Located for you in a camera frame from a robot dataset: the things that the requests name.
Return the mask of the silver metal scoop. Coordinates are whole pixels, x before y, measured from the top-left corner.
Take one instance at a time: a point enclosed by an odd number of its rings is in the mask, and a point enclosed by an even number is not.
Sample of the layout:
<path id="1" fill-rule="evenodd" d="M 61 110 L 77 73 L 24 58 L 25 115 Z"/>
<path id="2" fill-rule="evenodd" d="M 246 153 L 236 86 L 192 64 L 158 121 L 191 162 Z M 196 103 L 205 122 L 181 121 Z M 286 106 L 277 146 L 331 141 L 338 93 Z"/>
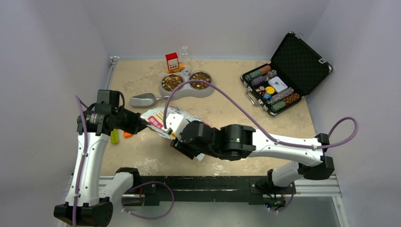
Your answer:
<path id="1" fill-rule="evenodd" d="M 153 106 L 156 101 L 168 99 L 169 96 L 156 97 L 152 93 L 144 93 L 137 96 L 130 97 L 129 104 L 133 107 L 150 107 Z"/>

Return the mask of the pet food bag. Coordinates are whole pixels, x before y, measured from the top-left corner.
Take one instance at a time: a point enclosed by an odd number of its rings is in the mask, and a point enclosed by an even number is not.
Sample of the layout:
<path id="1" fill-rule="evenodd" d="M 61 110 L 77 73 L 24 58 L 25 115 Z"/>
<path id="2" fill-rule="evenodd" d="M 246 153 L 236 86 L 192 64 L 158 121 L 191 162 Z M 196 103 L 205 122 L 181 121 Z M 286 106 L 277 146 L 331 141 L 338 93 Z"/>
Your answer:
<path id="1" fill-rule="evenodd" d="M 164 108 L 156 107 L 147 110 L 141 115 L 152 131 L 166 139 L 178 139 L 182 142 L 181 132 L 192 121 L 203 122 L 199 117 L 189 114 L 178 107 L 168 107 L 166 111 L 166 125 L 164 124 Z"/>

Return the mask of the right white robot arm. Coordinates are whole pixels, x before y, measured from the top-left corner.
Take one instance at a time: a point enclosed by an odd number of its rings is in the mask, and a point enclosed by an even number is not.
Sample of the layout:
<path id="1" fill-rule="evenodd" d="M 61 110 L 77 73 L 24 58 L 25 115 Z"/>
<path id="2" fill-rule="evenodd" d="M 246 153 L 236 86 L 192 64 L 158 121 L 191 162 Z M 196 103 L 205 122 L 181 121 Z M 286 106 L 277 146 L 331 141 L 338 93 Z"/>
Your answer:
<path id="1" fill-rule="evenodd" d="M 176 135 L 171 146 L 188 157 L 204 154 L 229 161 L 249 157 L 288 160 L 268 171 L 265 185 L 270 192 L 278 192 L 300 178 L 328 179 L 335 169 L 332 157 L 322 149 L 281 145 L 251 126 L 231 124 L 217 129 L 200 121 L 168 120 L 166 127 Z"/>

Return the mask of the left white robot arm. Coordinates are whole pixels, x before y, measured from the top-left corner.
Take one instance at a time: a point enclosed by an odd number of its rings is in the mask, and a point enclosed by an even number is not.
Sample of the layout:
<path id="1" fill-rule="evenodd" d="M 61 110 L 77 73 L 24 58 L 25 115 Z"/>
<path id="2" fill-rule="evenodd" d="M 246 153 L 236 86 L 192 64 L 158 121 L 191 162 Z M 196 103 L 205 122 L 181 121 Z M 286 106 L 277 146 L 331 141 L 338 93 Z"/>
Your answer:
<path id="1" fill-rule="evenodd" d="M 100 89 L 96 102 L 89 107 L 84 107 L 79 97 L 76 100 L 79 109 L 77 160 L 65 201 L 55 206 L 53 215 L 72 227 L 106 227 L 123 194 L 138 192 L 141 180 L 138 169 L 121 167 L 111 182 L 100 189 L 105 149 L 113 130 L 137 134 L 147 124 L 140 113 L 124 107 L 125 99 L 120 91 Z"/>

